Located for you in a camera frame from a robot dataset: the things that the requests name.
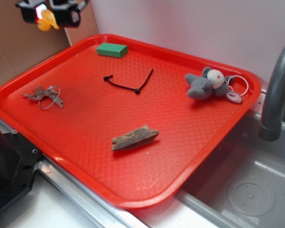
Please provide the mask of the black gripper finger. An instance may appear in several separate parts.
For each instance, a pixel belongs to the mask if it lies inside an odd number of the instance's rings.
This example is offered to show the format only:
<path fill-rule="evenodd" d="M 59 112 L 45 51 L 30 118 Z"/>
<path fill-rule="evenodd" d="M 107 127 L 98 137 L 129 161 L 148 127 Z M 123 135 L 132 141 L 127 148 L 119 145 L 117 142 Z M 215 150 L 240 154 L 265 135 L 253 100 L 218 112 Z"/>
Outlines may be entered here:
<path fill-rule="evenodd" d="M 59 27 L 78 27 L 81 22 L 80 12 L 87 6 L 88 0 L 50 0 L 49 4 Z"/>
<path fill-rule="evenodd" d="M 41 13 L 47 9 L 45 0 L 21 0 L 15 6 L 20 9 L 26 23 L 36 23 L 38 19 L 42 19 Z"/>

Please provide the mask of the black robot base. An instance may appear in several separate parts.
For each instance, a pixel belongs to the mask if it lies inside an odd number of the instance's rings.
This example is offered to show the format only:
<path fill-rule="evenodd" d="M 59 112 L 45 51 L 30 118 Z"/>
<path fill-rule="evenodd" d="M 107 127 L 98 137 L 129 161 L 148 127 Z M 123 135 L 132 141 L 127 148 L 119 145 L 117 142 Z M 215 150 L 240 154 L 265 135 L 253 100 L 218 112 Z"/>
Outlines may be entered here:
<path fill-rule="evenodd" d="M 22 134 L 0 131 L 0 213 L 31 191 L 40 157 Z"/>

